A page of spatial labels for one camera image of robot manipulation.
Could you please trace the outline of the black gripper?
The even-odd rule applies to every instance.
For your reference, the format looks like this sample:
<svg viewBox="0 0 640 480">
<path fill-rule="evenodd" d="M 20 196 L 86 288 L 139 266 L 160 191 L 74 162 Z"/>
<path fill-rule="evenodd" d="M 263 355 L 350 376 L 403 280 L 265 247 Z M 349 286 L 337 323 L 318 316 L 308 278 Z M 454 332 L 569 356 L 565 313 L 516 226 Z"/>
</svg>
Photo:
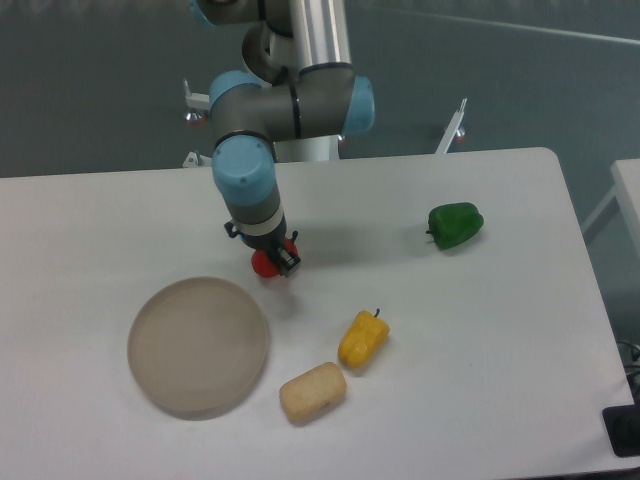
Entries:
<svg viewBox="0 0 640 480">
<path fill-rule="evenodd" d="M 281 276 L 292 275 L 301 263 L 297 248 L 295 246 L 284 246 L 273 249 L 283 245 L 284 239 L 287 238 L 286 221 L 281 220 L 274 229 L 267 229 L 264 233 L 252 234 L 249 232 L 249 228 L 250 225 L 241 229 L 240 224 L 233 221 L 228 221 L 224 224 L 224 229 L 230 238 L 239 237 L 254 250 L 268 250 L 265 255 L 277 274 Z"/>
</svg>

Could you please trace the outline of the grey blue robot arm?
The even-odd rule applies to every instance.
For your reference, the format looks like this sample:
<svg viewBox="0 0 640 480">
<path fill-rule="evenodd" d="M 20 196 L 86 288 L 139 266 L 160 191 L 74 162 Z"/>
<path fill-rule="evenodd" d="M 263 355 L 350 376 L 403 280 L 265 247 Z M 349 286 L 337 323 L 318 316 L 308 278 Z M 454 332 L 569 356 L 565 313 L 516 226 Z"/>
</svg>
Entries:
<svg viewBox="0 0 640 480">
<path fill-rule="evenodd" d="M 290 276 L 300 264 L 297 234 L 287 230 L 276 180 L 278 142 L 369 130 L 373 87 L 353 71 L 342 1 L 193 1 L 209 25 L 252 23 L 246 70 L 209 88 L 215 140 L 212 175 L 231 219 L 231 238 L 253 249 L 263 278 Z"/>
</svg>

